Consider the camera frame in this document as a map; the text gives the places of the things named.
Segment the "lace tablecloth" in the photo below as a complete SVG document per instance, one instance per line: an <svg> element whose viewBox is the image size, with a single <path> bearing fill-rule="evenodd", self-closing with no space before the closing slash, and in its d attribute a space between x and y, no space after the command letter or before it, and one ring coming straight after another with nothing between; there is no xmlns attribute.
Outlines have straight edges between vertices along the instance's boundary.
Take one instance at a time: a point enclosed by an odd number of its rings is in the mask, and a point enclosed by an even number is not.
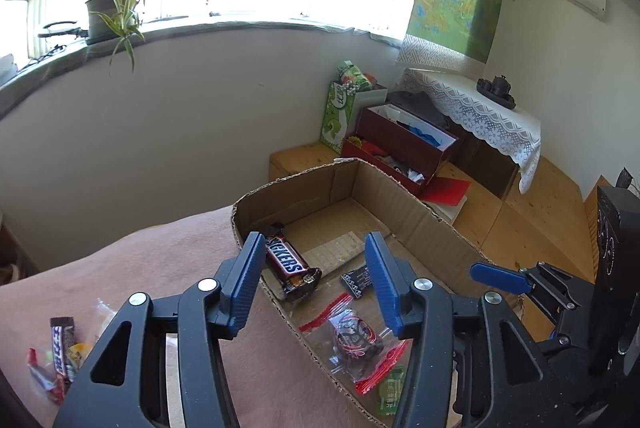
<svg viewBox="0 0 640 428"><path fill-rule="evenodd" d="M407 69L399 89L425 91L436 108L465 131L520 166L520 192L529 189L540 160L540 121L516 105L510 111L482 96L476 82L455 74Z"/></svg>

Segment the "black plant pot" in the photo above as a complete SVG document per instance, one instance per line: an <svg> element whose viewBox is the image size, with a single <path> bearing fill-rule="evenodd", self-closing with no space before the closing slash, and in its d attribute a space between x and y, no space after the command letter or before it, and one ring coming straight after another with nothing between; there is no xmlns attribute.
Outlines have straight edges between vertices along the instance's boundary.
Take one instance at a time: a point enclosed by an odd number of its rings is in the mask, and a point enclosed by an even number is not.
<svg viewBox="0 0 640 428"><path fill-rule="evenodd" d="M86 39L87 44L95 44L117 37L104 23L100 15L92 13L100 12L113 17L116 13L116 3L113 0L89 0L86 2L86 8L89 11L89 37Z"/></svg>

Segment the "green carton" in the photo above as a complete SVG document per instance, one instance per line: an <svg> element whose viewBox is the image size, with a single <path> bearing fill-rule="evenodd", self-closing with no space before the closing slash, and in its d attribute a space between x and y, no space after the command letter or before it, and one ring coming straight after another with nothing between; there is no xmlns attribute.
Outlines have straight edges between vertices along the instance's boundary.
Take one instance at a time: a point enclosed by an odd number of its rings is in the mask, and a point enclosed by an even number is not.
<svg viewBox="0 0 640 428"><path fill-rule="evenodd" d="M387 89L373 89L348 94L344 85L332 82L326 99L320 141L340 154L344 139L355 132L360 111L366 107L382 105L386 92Z"/></svg>

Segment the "white wall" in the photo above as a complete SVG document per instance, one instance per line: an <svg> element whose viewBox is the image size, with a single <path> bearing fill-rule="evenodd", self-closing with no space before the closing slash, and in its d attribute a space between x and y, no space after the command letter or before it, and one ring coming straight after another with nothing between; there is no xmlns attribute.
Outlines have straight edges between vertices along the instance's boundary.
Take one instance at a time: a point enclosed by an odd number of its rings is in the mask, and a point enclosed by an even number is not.
<svg viewBox="0 0 640 428"><path fill-rule="evenodd" d="M382 84L368 36L235 30L154 42L49 82L0 121L0 209L43 268L216 209L267 182L269 154L317 141L335 64Z"/></svg>
<svg viewBox="0 0 640 428"><path fill-rule="evenodd" d="M640 17L607 0L601 22L567 0L503 0L484 77L504 74L542 122L542 154L580 185L640 173Z"/></svg>

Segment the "dark red box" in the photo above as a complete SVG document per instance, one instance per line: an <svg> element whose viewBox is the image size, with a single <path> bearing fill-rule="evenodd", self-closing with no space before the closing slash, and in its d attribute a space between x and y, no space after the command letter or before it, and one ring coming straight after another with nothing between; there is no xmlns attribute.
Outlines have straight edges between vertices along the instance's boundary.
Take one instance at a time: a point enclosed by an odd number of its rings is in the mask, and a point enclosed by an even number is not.
<svg viewBox="0 0 640 428"><path fill-rule="evenodd" d="M418 135L391 121L390 117L432 135L440 142L440 147L428 144ZM423 121L423 119L392 104L363 109L358 119L356 134L374 145L378 145L401 163L420 172L424 176L424 180L419 183L412 181L350 141L344 142L341 155L343 157L359 157L377 166L396 179L413 195L420 193L436 174L440 165L450 158L453 146L458 140L449 132L443 131L436 125Z"/></svg>

